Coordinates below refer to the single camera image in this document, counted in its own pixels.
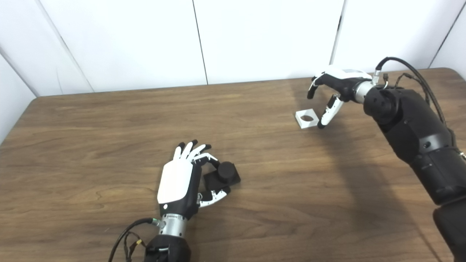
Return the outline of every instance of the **robotic hand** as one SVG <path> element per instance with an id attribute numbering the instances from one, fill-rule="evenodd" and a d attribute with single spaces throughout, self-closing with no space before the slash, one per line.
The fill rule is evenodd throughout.
<path id="1" fill-rule="evenodd" d="M 146 247 L 144 262 L 188 262 L 191 250 L 184 239 L 188 220 L 197 214 L 200 207 L 211 205 L 230 193 L 229 185 L 198 193 L 202 166 L 211 163 L 218 171 L 229 172 L 228 175 L 239 176 L 230 162 L 220 163 L 209 153 L 203 153 L 210 145 L 197 144 L 197 140 L 187 145 L 180 143 L 173 155 L 173 160 L 164 165 L 162 178 L 157 193 L 161 221 L 159 234 Z"/>
<path id="2" fill-rule="evenodd" d="M 353 87 L 370 80 L 371 76 L 367 73 L 354 69 L 339 69 L 333 65 L 329 65 L 324 72 L 314 76 L 312 78 L 312 84 L 309 87 L 308 99 L 314 98 L 317 87 L 323 84 L 338 92 L 338 94 L 334 94 L 330 98 L 330 101 L 327 103 L 327 108 L 317 126 L 322 129 L 328 125 L 344 102 L 350 100 L 355 101 Z"/>
<path id="3" fill-rule="evenodd" d="M 229 187 L 198 193 L 201 167 L 208 162 L 218 169 L 220 162 L 211 154 L 203 153 L 211 148 L 210 145 L 200 145 L 193 149 L 196 144 L 197 140 L 189 142 L 186 147 L 180 143 L 175 149 L 173 160 L 164 166 L 157 193 L 162 219 L 167 214 L 176 214 L 189 220 L 199 207 L 211 205 L 230 193 Z"/>
<path id="4" fill-rule="evenodd" d="M 425 96 L 430 97 L 438 116 L 427 99 L 413 90 L 377 85 L 378 76 L 385 62 L 398 61 L 407 66 L 421 84 Z M 361 71 L 340 70 L 330 66 L 315 76 L 308 92 L 308 99 L 321 84 L 338 92 L 333 95 L 319 122 L 323 128 L 338 112 L 343 102 L 363 104 L 365 114 L 378 124 L 395 154 L 415 172 L 433 202 L 440 207 L 434 221 L 452 251 L 455 262 L 466 262 L 466 162 L 448 129 L 443 113 L 429 85 L 421 74 L 407 62 L 387 57 L 376 67 L 371 77 Z"/>

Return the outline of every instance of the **panel seam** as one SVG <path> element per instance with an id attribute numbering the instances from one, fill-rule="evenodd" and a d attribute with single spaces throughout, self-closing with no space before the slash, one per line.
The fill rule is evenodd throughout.
<path id="1" fill-rule="evenodd" d="M 333 64 L 333 61 L 335 59 L 336 48 L 338 46 L 338 41 L 340 40 L 340 33 L 341 33 L 342 25 L 343 25 L 344 15 L 346 13 L 347 3 L 348 3 L 348 0 L 343 0 L 342 12 L 340 13 L 340 20 L 338 21 L 338 27 L 336 28 L 335 40 L 333 42 L 333 48 L 332 48 L 332 54 L 330 55 L 330 62 L 329 62 L 330 65 Z"/>
<path id="2" fill-rule="evenodd" d="M 35 95 L 35 97 L 40 97 L 39 92 L 37 92 L 37 90 L 34 87 L 32 87 L 26 81 L 26 79 L 24 79 L 24 77 L 19 73 L 18 69 L 16 69 L 16 67 L 13 65 L 13 63 L 11 62 L 10 57 L 5 53 L 5 51 L 3 50 L 3 48 L 1 46 L 0 46 L 0 56 L 2 56 L 3 59 L 5 59 L 7 64 L 11 67 L 11 69 L 13 69 L 13 71 L 21 79 L 21 81 L 23 81 L 23 83 L 27 86 L 27 88 L 29 88 L 29 90 L 33 93 L 33 95 Z"/>
<path id="3" fill-rule="evenodd" d="M 453 21 L 452 26 L 451 26 L 450 29 L 448 30 L 448 33 L 446 33 L 445 38 L 443 39 L 442 43 L 440 44 L 439 48 L 437 49 L 437 52 L 435 52 L 435 55 L 434 55 L 434 57 L 432 58 L 432 61 L 431 61 L 431 63 L 429 64 L 429 66 L 428 66 L 427 68 L 430 68 L 430 67 L 432 66 L 432 64 L 434 63 L 435 58 L 436 58 L 437 55 L 439 54 L 440 49 L 442 49 L 443 44 L 445 43 L 446 39 L 448 38 L 448 35 L 449 35 L 450 32 L 452 31 L 453 27 L 455 26 L 456 21 L 458 20 L 459 16 L 460 16 L 461 13 L 463 12 L 463 9 L 465 8 L 465 6 L 466 6 L 466 1 L 464 2 L 463 6 L 462 6 L 461 9 L 459 10 L 459 13 L 458 13 L 458 15 L 457 15 L 456 18 L 455 18 L 455 21 Z"/>
<path id="4" fill-rule="evenodd" d="M 194 0 L 192 0 L 192 8 L 194 10 L 194 19 L 196 20 L 196 28 L 198 30 L 199 46 L 201 47 L 202 64 L 204 65 L 204 73 L 206 75 L 206 83 L 209 84 L 209 80 L 207 78 L 206 62 L 204 60 L 204 52 L 202 51 L 201 35 L 199 33 L 198 17 L 196 15 L 196 7 L 194 6 Z"/>
<path id="5" fill-rule="evenodd" d="M 47 21 L 47 23 L 49 24 L 49 26 L 52 28 L 52 31 L 54 32 L 55 36 L 57 37 L 58 41 L 60 42 L 60 44 L 62 45 L 62 47 L 64 48 L 65 52 L 67 53 L 67 55 L 69 56 L 69 58 L 71 59 L 71 61 L 73 62 L 73 64 L 77 67 L 81 77 L 83 77 L 85 80 L 86 80 L 86 83 L 87 85 L 90 87 L 90 89 L 92 90 L 92 92 L 96 92 L 94 90 L 94 88 L 92 87 L 92 85 L 90 84 L 89 82 L 89 79 L 87 79 L 86 75 L 84 74 L 84 71 L 82 70 L 81 66 L 79 65 L 78 61 L 75 59 L 73 53 L 71 53 L 71 50 L 69 49 L 68 45 L 66 44 L 65 40 L 63 39 L 62 35 L 60 34 L 60 32 L 58 31 L 57 27 L 55 26 L 54 22 L 52 21 L 52 19 L 50 18 L 50 15 L 48 14 L 47 10 L 45 10 L 45 7 L 44 5 L 42 4 L 41 0 L 35 0 L 37 6 L 39 7 L 40 11 L 42 12 L 45 20 Z"/>

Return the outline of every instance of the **white wall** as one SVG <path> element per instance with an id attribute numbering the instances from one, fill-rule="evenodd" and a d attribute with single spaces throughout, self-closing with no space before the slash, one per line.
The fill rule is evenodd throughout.
<path id="1" fill-rule="evenodd" d="M 34 0 L 0 1 L 0 47 L 41 96 L 92 92 Z"/>
<path id="2" fill-rule="evenodd" d="M 0 56 L 0 144 L 34 98 L 34 94 Z"/>
<path id="3" fill-rule="evenodd" d="M 386 56 L 428 68 L 464 0 L 348 0 L 334 64 L 372 72 Z M 384 71 L 405 67 L 388 62 Z"/>
<path id="4" fill-rule="evenodd" d="M 312 76 L 343 0 L 194 0 L 209 84 Z"/>
<path id="5" fill-rule="evenodd" d="M 192 0 L 41 0 L 95 91 L 206 84 Z"/>
<path id="6" fill-rule="evenodd" d="M 455 25 L 440 49 L 431 68 L 448 67 L 466 79 L 466 9 L 463 9 Z"/>

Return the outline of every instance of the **black cable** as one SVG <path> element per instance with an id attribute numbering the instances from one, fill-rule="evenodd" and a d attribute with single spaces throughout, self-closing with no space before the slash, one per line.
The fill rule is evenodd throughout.
<path id="1" fill-rule="evenodd" d="M 430 105 L 430 104 L 431 104 L 431 101 L 430 101 L 430 99 L 429 99 L 429 95 L 427 94 L 427 90 L 425 89 L 425 86 L 422 85 L 422 82 L 421 82 L 419 79 L 415 78 L 414 76 L 412 76 L 412 75 L 410 75 L 410 74 L 408 74 L 408 73 L 403 73 L 403 74 L 401 74 L 401 75 L 398 77 L 397 82 L 395 83 L 395 88 L 398 87 L 398 84 L 400 83 L 400 80 L 401 80 L 401 78 L 402 78 L 403 76 L 405 76 L 405 77 L 407 77 L 407 78 L 409 78 L 409 79 L 412 79 L 412 80 L 415 80 L 416 82 L 418 82 L 418 84 L 419 84 L 419 85 L 421 86 L 421 88 L 422 88 L 422 91 L 424 92 L 424 100 L 425 100 L 425 102 L 426 102 L 428 105 Z"/>
<path id="2" fill-rule="evenodd" d="M 141 225 L 144 223 L 151 224 L 154 221 L 153 218 L 142 218 L 134 221 L 131 225 L 129 225 L 121 234 L 120 236 L 116 239 L 115 244 L 113 245 L 112 251 L 110 251 L 110 257 L 109 257 L 109 262 L 112 262 L 113 256 L 115 255 L 115 252 L 117 251 L 117 247 L 120 244 L 121 240 L 125 237 L 125 235 L 135 226 Z"/>
<path id="3" fill-rule="evenodd" d="M 408 62 L 406 62 L 405 60 L 400 59 L 398 57 L 388 56 L 388 57 L 382 59 L 382 61 L 380 61 L 380 63 L 376 66 L 376 71 L 377 70 L 381 71 L 384 64 L 389 60 L 393 60 L 393 61 L 397 61 L 399 63 L 402 63 L 403 65 L 405 65 L 407 68 L 409 68 L 409 70 L 411 70 L 414 73 L 414 75 L 419 79 L 419 81 L 421 81 L 421 83 L 422 83 L 421 86 L 423 86 L 425 88 L 426 92 L 429 94 L 429 96 L 432 99 L 432 103 L 434 104 L 435 109 L 437 110 L 437 114 L 439 115 L 440 121 L 446 126 L 446 121 L 445 121 L 445 117 L 443 116 L 442 109 L 440 108 L 440 105 L 439 105 L 439 103 L 437 101 L 437 98 L 434 96 L 434 93 L 432 92 L 431 87 L 429 86 L 427 81 L 422 77 L 422 75 L 412 65 L 410 65 Z"/>

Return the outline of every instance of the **black cylinder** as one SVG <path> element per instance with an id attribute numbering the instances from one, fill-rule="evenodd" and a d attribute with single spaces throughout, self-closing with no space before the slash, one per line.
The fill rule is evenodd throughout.
<path id="1" fill-rule="evenodd" d="M 219 173 L 219 180 L 225 184 L 231 183 L 234 177 L 238 175 L 236 167 L 228 161 L 222 162 L 217 171 Z"/>

